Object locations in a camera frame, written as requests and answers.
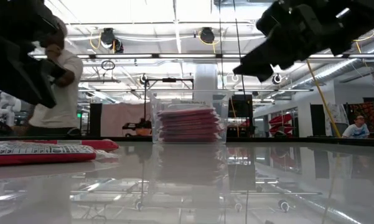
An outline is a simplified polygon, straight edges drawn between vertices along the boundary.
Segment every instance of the table surface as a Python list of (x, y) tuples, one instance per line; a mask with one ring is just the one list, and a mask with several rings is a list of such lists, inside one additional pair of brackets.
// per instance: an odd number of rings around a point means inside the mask
[(326, 223), (374, 224), (370, 147), (118, 144), (116, 159), (0, 167), (0, 223), (320, 224), (329, 205)]

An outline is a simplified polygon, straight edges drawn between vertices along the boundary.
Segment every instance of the man with glasses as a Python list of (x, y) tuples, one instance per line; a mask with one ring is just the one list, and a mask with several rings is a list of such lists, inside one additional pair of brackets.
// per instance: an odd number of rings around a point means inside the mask
[(354, 123), (350, 125), (343, 133), (343, 138), (364, 139), (369, 136), (369, 130), (365, 124), (365, 118), (361, 115), (354, 119)]

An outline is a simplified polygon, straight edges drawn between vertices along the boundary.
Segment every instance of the label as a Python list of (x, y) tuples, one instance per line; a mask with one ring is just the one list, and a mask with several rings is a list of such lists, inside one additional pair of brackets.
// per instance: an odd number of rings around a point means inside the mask
[(206, 101), (195, 101), (195, 100), (173, 100), (173, 103), (181, 105), (208, 105)]

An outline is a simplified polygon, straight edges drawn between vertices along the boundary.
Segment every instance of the clear plastic container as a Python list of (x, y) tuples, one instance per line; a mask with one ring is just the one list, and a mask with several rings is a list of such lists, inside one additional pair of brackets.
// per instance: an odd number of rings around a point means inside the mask
[(154, 143), (225, 144), (232, 91), (150, 90), (147, 95)]

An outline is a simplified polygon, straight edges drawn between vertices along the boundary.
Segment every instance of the hand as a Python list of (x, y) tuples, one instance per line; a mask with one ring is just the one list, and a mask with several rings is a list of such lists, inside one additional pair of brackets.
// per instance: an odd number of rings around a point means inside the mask
[(45, 54), (47, 55), (48, 59), (56, 61), (61, 55), (61, 48), (55, 44), (50, 44), (45, 48)]

